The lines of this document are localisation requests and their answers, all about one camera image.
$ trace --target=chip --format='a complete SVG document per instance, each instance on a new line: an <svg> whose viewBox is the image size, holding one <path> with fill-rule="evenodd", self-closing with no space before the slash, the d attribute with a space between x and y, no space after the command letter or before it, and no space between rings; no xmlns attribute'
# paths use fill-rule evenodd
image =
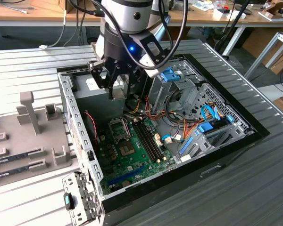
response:
<svg viewBox="0 0 283 226"><path fill-rule="evenodd" d="M122 156L127 156L129 154L135 153L134 147L131 142L123 142L119 144L119 150L121 151Z"/></svg>
<svg viewBox="0 0 283 226"><path fill-rule="evenodd" d="M107 174L112 174L112 173L114 173L114 170L113 170L113 168L109 168L109 169L106 169L105 172Z"/></svg>

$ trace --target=green circuit board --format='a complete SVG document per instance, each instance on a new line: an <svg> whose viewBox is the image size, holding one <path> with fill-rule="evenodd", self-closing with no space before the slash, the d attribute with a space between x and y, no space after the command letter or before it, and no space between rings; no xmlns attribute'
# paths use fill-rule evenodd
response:
<svg viewBox="0 0 283 226"><path fill-rule="evenodd" d="M157 132L151 120L145 119L143 124L154 139L154 134ZM127 125L131 134L131 139L128 141L123 139L118 144L115 144L109 128L101 133L101 135L105 136L105 139L99 143L96 155L104 175L100 183L104 195L175 165L170 151L165 146L159 148L165 159L160 162L152 162L131 122Z"/></svg>

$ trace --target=blue plastic clip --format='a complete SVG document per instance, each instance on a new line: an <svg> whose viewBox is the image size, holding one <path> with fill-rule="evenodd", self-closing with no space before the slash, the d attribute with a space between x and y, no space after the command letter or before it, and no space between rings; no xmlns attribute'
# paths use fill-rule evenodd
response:
<svg viewBox="0 0 283 226"><path fill-rule="evenodd" d="M163 76L165 81L177 81L180 80L180 76L176 75L171 67L168 67L166 70L164 70L161 75Z"/></svg>
<svg viewBox="0 0 283 226"><path fill-rule="evenodd" d="M232 123L234 121L234 118L231 115L228 115L227 119L230 123Z"/></svg>
<svg viewBox="0 0 283 226"><path fill-rule="evenodd" d="M206 123L199 125L198 129L200 130L201 133L205 133L205 132L213 129L213 127L209 122L206 122Z"/></svg>

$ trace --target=yellow wire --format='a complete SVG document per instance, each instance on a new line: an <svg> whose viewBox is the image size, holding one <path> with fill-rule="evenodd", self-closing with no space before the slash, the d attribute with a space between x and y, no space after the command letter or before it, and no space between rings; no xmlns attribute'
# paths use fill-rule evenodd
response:
<svg viewBox="0 0 283 226"><path fill-rule="evenodd" d="M132 111L132 112L129 112L129 113L130 114L136 113L138 111L139 107L140 107L140 103L141 103L141 100L138 101L136 109L134 111Z"/></svg>

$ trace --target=red wire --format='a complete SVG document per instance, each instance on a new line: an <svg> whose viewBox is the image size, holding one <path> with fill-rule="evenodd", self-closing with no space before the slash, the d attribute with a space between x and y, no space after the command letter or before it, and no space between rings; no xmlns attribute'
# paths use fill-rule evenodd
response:
<svg viewBox="0 0 283 226"><path fill-rule="evenodd" d="M94 127L94 133L95 133L95 143L96 144L98 144L98 133L97 133L97 131L96 131L96 125L95 125L95 122L94 122L94 120L93 120L93 118L92 118L92 116L91 115L89 115L87 112L84 112L86 115L88 115L89 116L89 118L92 120L92 123L93 123L93 127Z"/></svg>

